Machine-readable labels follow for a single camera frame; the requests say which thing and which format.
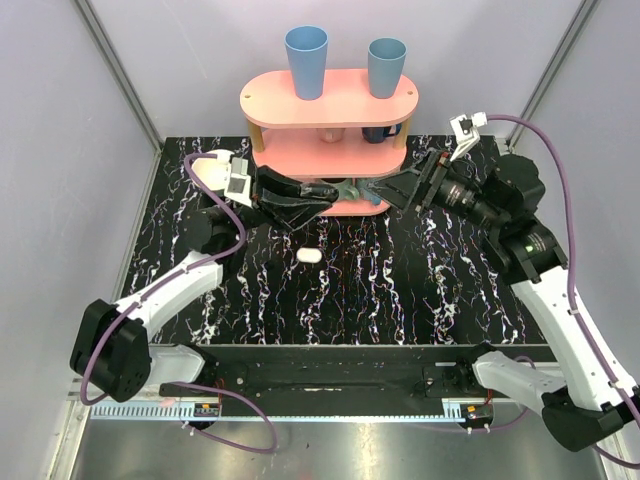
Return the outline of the white earbuds charging case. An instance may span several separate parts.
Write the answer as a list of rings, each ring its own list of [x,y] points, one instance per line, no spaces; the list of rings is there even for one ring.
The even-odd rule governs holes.
[[[296,259],[302,263],[316,264],[322,260],[322,252],[318,248],[301,247],[296,252]]]

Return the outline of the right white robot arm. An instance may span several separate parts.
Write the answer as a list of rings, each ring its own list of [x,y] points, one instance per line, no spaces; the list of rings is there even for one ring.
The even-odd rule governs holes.
[[[486,179],[477,182],[462,175],[448,153],[432,152],[409,168],[367,181],[364,188],[403,212],[440,207],[479,227],[491,268],[532,315],[562,372],[547,375],[483,343],[447,370],[446,379],[460,393],[507,396],[539,415],[552,437],[572,452],[632,421],[639,385],[604,346],[584,305],[569,300],[569,260],[535,215],[545,186],[532,160],[500,156]],[[614,380],[591,341],[601,347]]]

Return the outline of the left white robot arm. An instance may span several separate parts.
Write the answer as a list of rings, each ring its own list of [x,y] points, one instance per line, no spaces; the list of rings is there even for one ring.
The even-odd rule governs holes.
[[[204,353],[189,345],[152,352],[159,330],[189,304],[221,287],[244,262],[250,230],[269,224],[293,232],[338,200],[326,182],[300,181],[244,159],[214,154],[188,158],[185,171],[211,201],[185,219],[186,257],[138,292],[109,303],[97,299],[83,313],[70,357],[81,377],[83,404],[126,402],[148,385],[181,382],[196,396],[215,386]]]

